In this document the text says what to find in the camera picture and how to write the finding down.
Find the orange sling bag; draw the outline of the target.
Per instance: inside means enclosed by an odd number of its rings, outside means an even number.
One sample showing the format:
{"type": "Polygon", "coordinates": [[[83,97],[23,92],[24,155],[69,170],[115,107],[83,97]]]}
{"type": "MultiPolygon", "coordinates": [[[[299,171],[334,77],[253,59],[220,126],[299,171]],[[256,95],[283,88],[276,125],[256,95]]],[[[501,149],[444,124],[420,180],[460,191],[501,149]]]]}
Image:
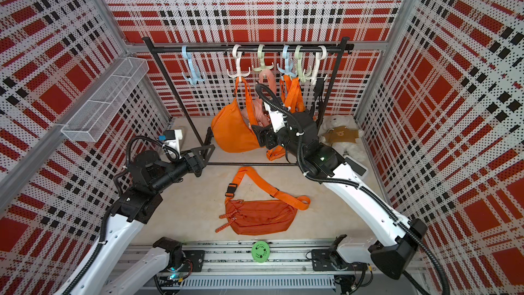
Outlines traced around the orange sling bag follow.
{"type": "Polygon", "coordinates": [[[300,87],[300,79],[292,79],[288,75],[281,77],[281,101],[285,107],[292,113],[305,112],[304,99],[302,97],[302,89],[300,87]]]}

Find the pink sling bag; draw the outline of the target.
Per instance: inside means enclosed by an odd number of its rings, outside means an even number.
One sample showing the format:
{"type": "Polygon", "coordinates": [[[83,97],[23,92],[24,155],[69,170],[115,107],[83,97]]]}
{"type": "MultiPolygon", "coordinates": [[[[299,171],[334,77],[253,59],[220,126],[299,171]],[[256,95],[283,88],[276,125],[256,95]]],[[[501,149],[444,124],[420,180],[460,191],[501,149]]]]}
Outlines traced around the pink sling bag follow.
{"type": "MultiPolygon", "coordinates": [[[[271,89],[271,91],[276,94],[276,78],[270,69],[265,69],[260,72],[258,82],[266,84],[271,89]]],[[[257,124],[263,128],[270,125],[270,116],[264,107],[262,99],[254,99],[254,95],[252,95],[252,106],[254,108],[257,124]]],[[[244,118],[245,123],[248,124],[248,128],[251,130],[252,123],[249,121],[248,109],[246,107],[241,111],[241,115],[244,118]]]]}

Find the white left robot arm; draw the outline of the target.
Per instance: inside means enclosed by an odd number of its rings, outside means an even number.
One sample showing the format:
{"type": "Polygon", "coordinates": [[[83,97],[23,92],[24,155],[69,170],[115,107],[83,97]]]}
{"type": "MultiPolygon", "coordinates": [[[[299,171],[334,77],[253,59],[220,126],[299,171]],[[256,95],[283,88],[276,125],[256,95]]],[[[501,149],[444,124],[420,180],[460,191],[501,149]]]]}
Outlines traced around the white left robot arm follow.
{"type": "Polygon", "coordinates": [[[117,185],[119,199],[102,218],[100,233],[79,266],[58,289],[58,294],[135,294],[159,272],[178,269],[188,261],[182,244],[163,237],[131,268],[113,281],[109,275],[135,236],[150,221],[162,202],[162,192],[184,176],[200,177],[215,147],[182,151],[180,130],[164,132],[159,138],[132,138],[126,146],[126,168],[113,181],[130,175],[131,185],[117,185]]]}

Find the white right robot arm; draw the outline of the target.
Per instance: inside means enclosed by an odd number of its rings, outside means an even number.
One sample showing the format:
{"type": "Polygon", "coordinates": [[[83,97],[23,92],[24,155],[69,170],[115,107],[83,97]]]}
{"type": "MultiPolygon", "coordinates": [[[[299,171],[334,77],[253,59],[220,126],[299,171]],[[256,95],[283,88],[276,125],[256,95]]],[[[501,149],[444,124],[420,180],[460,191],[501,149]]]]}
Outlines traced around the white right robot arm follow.
{"type": "Polygon", "coordinates": [[[427,291],[408,273],[407,267],[418,250],[433,265],[442,294],[450,293],[443,266],[423,243],[426,224],[409,219],[373,192],[354,172],[348,158],[320,142],[317,124],[307,112],[292,112],[271,89],[257,84],[255,91],[270,114],[271,125],[254,126],[261,146],[281,146],[296,157],[302,175],[337,194],[370,227],[376,241],[368,248],[371,262],[391,279],[405,276],[421,294],[427,291]]]}

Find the dark rust orange bag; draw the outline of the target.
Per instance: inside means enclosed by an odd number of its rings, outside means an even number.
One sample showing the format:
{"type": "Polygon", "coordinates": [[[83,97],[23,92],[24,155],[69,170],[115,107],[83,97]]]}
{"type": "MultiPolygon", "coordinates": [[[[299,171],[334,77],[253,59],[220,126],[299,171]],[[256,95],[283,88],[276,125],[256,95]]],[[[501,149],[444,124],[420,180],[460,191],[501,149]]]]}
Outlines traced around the dark rust orange bag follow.
{"type": "Polygon", "coordinates": [[[219,216],[227,222],[215,229],[221,232],[231,228],[237,235],[260,236],[285,232],[299,210],[308,210],[311,200],[307,196],[294,197],[266,182],[252,167],[241,167],[225,193],[225,213],[219,216]],[[267,193],[271,200],[245,201],[236,199],[235,193],[243,178],[249,177],[267,193]]]}

